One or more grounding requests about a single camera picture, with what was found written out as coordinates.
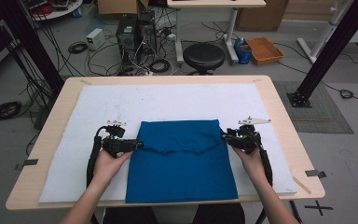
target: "table leg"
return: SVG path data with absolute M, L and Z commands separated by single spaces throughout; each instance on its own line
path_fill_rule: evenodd
M 180 39 L 180 8 L 176 9 L 176 38 L 175 38 L 175 50 L 176 50 L 176 61 L 181 65 L 183 60 L 182 42 Z
M 229 28 L 228 33 L 224 35 L 225 44 L 229 53 L 229 57 L 231 59 L 231 65 L 238 63 L 238 56 L 235 53 L 234 46 L 231 42 L 232 32 L 235 26 L 235 19 L 237 18 L 238 9 L 236 7 L 232 8 L 231 18 L 229 20 Z

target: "white mat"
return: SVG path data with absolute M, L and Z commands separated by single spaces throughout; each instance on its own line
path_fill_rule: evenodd
M 249 116 L 268 119 L 255 84 L 172 84 L 85 86 L 54 155 L 41 203 L 75 202 L 86 188 L 93 137 L 108 120 L 127 123 L 124 138 L 136 138 L 141 121 L 219 119 L 220 127 L 239 128 Z M 271 162 L 278 194 L 296 185 L 271 124 L 255 125 Z M 241 160 L 229 151 L 239 195 L 256 195 Z M 129 162 L 123 165 L 102 200 L 124 200 Z

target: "black pole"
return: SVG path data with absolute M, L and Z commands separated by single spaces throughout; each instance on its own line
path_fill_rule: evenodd
M 21 7 L 18 1 L 0 0 L 0 13 L 10 31 L 20 40 L 48 83 L 52 91 L 52 98 L 56 99 L 62 89 L 63 80 L 40 42 L 39 37 L 36 35 L 35 30 L 27 20 L 24 8 Z
M 358 0 L 354 0 L 296 92 L 288 93 L 293 107 L 306 106 L 312 92 L 331 65 L 333 65 L 341 51 L 347 46 L 354 34 L 356 34 L 357 30 Z

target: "floor mat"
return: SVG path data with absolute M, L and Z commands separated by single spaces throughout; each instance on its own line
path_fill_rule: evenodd
M 300 82 L 274 82 L 298 133 L 353 133 L 351 126 L 322 84 L 316 87 L 310 97 L 312 108 L 292 107 L 286 93 L 295 92 L 300 84 Z

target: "person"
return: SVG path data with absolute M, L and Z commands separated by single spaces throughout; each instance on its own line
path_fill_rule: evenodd
M 269 223 L 298 223 L 278 197 L 272 186 L 267 181 L 263 164 L 259 155 L 259 149 L 250 155 L 243 153 L 238 148 L 233 148 L 242 161 L 243 168 L 248 173 L 255 189 L 264 206 Z M 109 186 L 113 176 L 117 174 L 120 167 L 132 152 L 122 154 L 114 159 L 104 150 L 98 155 L 95 164 L 94 177 L 89 187 L 84 191 L 76 204 L 63 218 L 61 224 L 68 223 L 90 223 L 90 218 L 101 199 L 104 191 Z M 193 224 L 214 223 L 239 223 L 245 222 L 243 209 L 240 203 L 226 204 L 204 204 L 199 205 L 194 217 Z M 106 208 L 103 223 L 158 223 L 151 207 L 129 207 L 129 208 Z

